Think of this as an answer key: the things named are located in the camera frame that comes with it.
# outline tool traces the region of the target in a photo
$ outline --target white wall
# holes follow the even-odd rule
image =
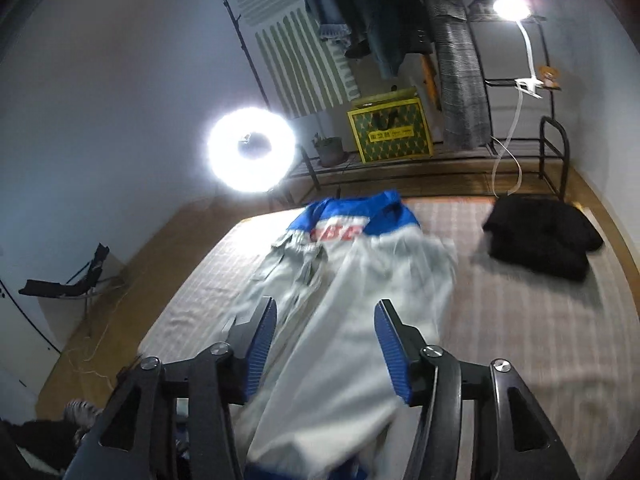
[[[572,160],[640,266],[640,54],[604,0],[535,0],[561,71]]]
[[[214,192],[207,127],[261,98],[221,0],[44,0],[0,62],[0,277],[62,345],[79,303],[39,303],[101,242],[127,262]]]
[[[38,397],[13,375],[0,368],[0,418],[22,424],[36,418]]]
[[[0,370],[6,370],[37,393],[58,360],[56,352],[5,293],[0,294]]]

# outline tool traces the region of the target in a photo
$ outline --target white cable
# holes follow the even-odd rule
[[[98,347],[100,346],[100,343],[102,343],[102,340],[104,339],[104,335],[107,333],[107,330],[111,325],[111,321],[113,320],[114,314],[116,313],[122,300],[124,300],[127,297],[127,294],[129,294],[130,290],[131,290],[131,287],[129,287],[127,291],[122,296],[120,296],[120,298],[116,302],[115,306],[113,307],[113,310],[109,314],[109,320],[107,321],[107,325],[104,327],[104,330],[102,331],[102,335],[100,336],[100,339],[98,339],[98,343],[95,345],[94,352],[87,359],[82,359],[85,363],[88,363],[91,359],[95,357],[95,353],[98,351]]]
[[[531,72],[531,78],[537,79],[536,69],[533,67],[533,49],[531,48],[531,40],[529,39],[529,35],[522,25],[522,22],[518,20],[516,23],[518,24],[518,27],[520,27],[522,37],[524,38],[524,44],[527,47],[527,60],[529,61],[529,71]]]
[[[99,374],[98,372],[96,372],[95,370],[81,370],[80,368],[76,368],[73,364],[73,362],[71,361],[71,357],[69,357],[69,352],[71,352],[71,350],[68,350],[66,353],[66,358],[69,360],[69,364],[71,365],[71,369],[77,373],[77,374],[91,374],[91,375],[97,375],[98,377],[102,377],[103,379],[106,379],[107,384],[109,385],[109,389],[111,391],[113,391],[113,384],[111,384],[111,380],[110,378],[108,378],[106,375],[102,375]]]
[[[494,170],[491,172],[491,191],[496,198],[498,197],[498,195],[495,192],[495,173],[498,170],[498,164],[500,164],[500,160],[502,159],[502,156],[504,155],[504,153],[509,153],[509,155],[513,157],[513,160],[515,160],[516,164],[518,165],[518,181],[516,182],[516,185],[514,187],[512,187],[510,190],[507,191],[507,195],[515,193],[517,190],[520,189],[520,186],[522,184],[522,168],[520,167],[520,163],[518,162],[518,159],[515,158],[513,156],[513,153],[509,151],[509,143],[511,142],[511,137],[513,137],[513,134],[516,131],[516,126],[518,126],[518,121],[520,120],[520,111],[522,110],[522,99],[523,99],[522,88],[517,83],[516,83],[516,88],[518,89],[518,105],[516,106],[516,113],[513,117],[513,123],[511,123],[509,135],[507,135],[507,138],[505,139],[504,144],[501,143],[500,140],[496,139],[495,137],[492,137],[493,140],[495,140],[496,142],[498,142],[498,144],[502,146],[502,151],[498,153],[498,158],[495,159]]]

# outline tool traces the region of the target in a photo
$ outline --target bed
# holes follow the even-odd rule
[[[456,244],[456,288],[442,345],[460,360],[511,361],[580,477],[606,478],[640,428],[640,323],[608,242],[590,256],[593,272],[587,281],[576,285],[490,259],[481,229],[492,208],[489,199],[425,198],[406,204],[425,232]],[[212,344],[216,320],[299,212],[258,216],[233,227],[168,303],[140,343],[140,354],[172,362]],[[459,478],[470,471],[472,420],[465,402]],[[413,431],[408,428],[408,442]]]

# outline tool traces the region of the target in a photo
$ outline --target yellow patterned box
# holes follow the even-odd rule
[[[359,99],[347,112],[363,162],[433,155],[422,103],[415,89]]]

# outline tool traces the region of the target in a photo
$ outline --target black folding chair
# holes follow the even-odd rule
[[[124,286],[124,280],[119,276],[111,276],[103,280],[100,279],[102,266],[108,255],[109,248],[98,244],[94,258],[69,278],[66,283],[27,280],[24,288],[19,290],[18,293],[23,296],[36,296],[38,298],[52,298],[55,300],[84,300],[84,320],[87,321],[89,298]],[[71,281],[85,269],[86,272],[84,276],[75,283],[70,284]],[[100,290],[96,289],[99,283],[107,282],[109,282],[107,286],[101,287]]]

